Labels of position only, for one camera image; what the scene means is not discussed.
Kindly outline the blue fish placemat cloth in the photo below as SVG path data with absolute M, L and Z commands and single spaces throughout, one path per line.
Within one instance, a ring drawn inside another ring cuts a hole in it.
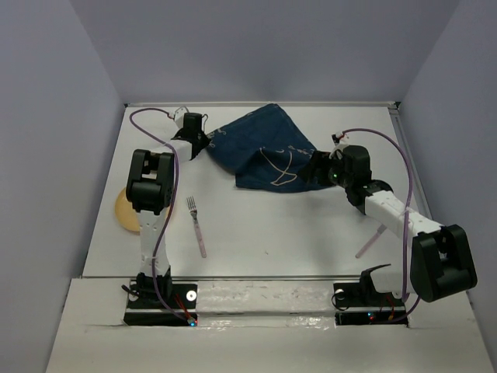
M 298 176 L 316 147 L 275 103 L 247 113 L 211 131 L 207 137 L 207 153 L 235 176 L 238 188 L 274 193 L 323 188 Z

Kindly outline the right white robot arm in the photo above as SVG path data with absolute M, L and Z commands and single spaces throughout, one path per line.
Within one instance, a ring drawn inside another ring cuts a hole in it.
M 370 155 L 363 146 L 316 151 L 297 175 L 306 183 L 343 188 L 358 211 L 405 239 L 410 249 L 409 283 L 424 302 L 476 287 L 478 276 L 465 230 L 441 225 L 399 200 L 388 183 L 372 177 Z

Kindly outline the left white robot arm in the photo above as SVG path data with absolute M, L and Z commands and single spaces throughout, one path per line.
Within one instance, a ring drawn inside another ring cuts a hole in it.
M 161 139 L 140 126 L 134 119 L 147 109 L 129 116 L 130 123 L 142 134 L 158 142 L 155 150 L 137 149 L 133 152 L 125 189 L 126 198 L 137 214 L 141 245 L 141 265 L 136 276 L 135 295 L 147 299 L 153 306 L 169 309 L 173 294 L 171 264 L 165 247 L 165 230 L 172 217 L 179 190 L 179 165 L 195 159 L 210 139 L 204 132 L 205 114 L 188 110 L 171 115 L 177 132 L 168 140 Z

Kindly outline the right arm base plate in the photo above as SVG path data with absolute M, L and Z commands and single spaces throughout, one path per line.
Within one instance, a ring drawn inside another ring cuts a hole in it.
M 355 282 L 333 284 L 331 303 L 337 326 L 408 325 L 405 303 L 374 287 L 371 274 L 387 266 L 363 270 Z

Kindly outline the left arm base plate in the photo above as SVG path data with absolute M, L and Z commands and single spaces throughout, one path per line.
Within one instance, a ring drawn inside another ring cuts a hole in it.
M 155 291 L 140 293 L 135 280 L 121 289 L 127 294 L 123 324 L 127 326 L 197 327 L 198 284 L 179 282 L 161 301 Z

